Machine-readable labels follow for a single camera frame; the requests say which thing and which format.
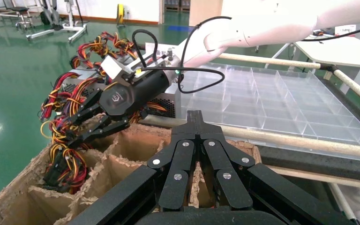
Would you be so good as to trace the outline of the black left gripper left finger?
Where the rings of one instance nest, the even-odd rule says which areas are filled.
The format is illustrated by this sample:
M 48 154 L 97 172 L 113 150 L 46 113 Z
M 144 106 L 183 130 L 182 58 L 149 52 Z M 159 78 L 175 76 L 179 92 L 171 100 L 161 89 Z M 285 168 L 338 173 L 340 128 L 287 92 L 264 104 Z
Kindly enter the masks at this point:
M 190 197 L 197 152 L 199 112 L 188 111 L 185 124 L 172 128 L 171 141 L 69 223 L 138 225 L 160 213 L 182 211 Z

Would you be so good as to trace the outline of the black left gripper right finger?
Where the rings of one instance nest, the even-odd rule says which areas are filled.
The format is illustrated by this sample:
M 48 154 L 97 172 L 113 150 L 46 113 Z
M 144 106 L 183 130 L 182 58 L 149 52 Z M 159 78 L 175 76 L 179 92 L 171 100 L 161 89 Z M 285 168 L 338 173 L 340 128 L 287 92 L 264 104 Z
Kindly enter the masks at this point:
M 280 174 L 231 145 L 220 126 L 206 123 L 196 111 L 202 168 L 213 171 L 215 185 L 233 210 L 261 210 L 288 225 L 353 225 Z

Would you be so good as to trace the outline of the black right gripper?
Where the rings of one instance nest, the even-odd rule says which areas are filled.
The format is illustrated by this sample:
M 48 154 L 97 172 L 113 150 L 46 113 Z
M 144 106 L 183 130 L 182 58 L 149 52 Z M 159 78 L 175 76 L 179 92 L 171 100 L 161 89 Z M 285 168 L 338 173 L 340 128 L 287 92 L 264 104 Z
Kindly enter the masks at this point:
M 129 86 L 118 83 L 104 91 L 95 89 L 83 101 L 80 96 L 77 96 L 80 92 L 77 92 L 64 111 L 63 126 L 81 125 L 84 121 L 100 113 L 100 107 L 107 115 L 68 141 L 67 146 L 78 148 L 83 143 L 90 143 L 97 138 L 104 138 L 129 128 L 130 123 L 127 116 L 139 110 L 169 86 L 169 80 L 163 70 L 152 70 L 147 73 L 145 79 Z M 121 118 L 113 121 L 108 115 Z

